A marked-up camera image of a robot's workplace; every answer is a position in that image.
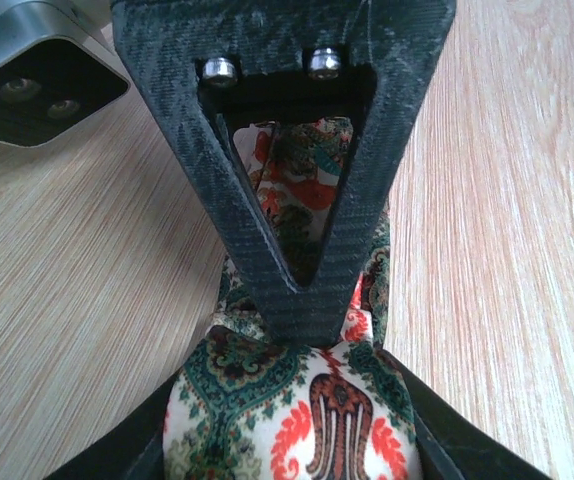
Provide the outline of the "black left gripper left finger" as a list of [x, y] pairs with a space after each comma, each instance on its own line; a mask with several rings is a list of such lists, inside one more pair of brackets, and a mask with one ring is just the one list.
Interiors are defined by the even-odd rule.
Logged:
[[158, 387], [120, 424], [47, 480], [161, 480], [163, 427], [172, 386]]

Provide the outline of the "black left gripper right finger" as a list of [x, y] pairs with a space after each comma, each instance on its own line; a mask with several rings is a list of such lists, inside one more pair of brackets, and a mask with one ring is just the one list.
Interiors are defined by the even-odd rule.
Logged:
[[425, 479], [550, 478], [466, 420], [391, 353], [377, 354], [402, 375], [409, 392]]

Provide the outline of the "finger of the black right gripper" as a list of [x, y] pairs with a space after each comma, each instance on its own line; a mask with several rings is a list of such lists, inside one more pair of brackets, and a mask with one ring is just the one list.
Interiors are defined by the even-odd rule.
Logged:
[[116, 50], [279, 344], [339, 336], [452, 1], [114, 1]]

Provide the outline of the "patterned paisley tie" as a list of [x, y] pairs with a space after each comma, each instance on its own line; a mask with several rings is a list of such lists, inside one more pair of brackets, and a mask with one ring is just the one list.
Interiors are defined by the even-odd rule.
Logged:
[[[316, 269], [348, 157], [345, 117], [265, 122], [235, 133], [243, 165], [298, 281]], [[231, 260], [204, 338], [180, 368], [163, 427], [169, 479], [419, 479], [414, 414], [383, 348], [390, 226], [382, 213], [340, 336], [282, 347]]]

